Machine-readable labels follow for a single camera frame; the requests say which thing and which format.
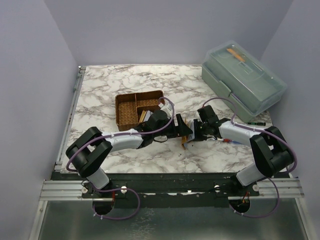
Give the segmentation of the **yellow leather card holder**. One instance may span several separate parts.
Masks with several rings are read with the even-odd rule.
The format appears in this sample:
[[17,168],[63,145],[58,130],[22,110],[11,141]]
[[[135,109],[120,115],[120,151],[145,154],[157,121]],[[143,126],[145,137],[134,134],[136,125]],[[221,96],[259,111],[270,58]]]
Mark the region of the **yellow leather card holder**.
[[184,120],[184,123],[189,129],[192,130],[192,133],[181,137],[181,147],[183,150],[188,148],[188,143],[192,142],[195,139],[195,120]]

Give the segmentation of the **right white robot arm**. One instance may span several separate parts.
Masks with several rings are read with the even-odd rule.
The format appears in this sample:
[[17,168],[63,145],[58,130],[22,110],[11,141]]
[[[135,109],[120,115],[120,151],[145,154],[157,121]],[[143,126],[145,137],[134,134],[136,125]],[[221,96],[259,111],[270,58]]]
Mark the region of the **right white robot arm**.
[[210,105],[197,112],[200,119],[193,121],[195,141],[213,137],[251,147],[254,163],[238,171],[227,184],[234,195],[241,196],[252,183],[270,178],[289,165],[296,166],[296,154],[277,127],[253,128],[238,124],[232,119],[219,119]]

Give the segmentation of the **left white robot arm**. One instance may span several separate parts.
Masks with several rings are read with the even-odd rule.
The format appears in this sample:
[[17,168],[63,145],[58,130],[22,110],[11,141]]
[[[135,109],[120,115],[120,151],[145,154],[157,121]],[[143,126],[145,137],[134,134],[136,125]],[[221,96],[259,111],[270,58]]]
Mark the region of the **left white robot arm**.
[[65,155],[75,171],[93,186],[93,191],[101,198],[111,191],[110,179],[101,168],[108,154],[126,149],[141,149],[150,145],[155,138],[167,139],[187,137],[193,130],[187,126],[180,114],[177,124],[163,110],[156,110],[148,120],[135,128],[103,135],[97,127],[90,127],[72,145]]

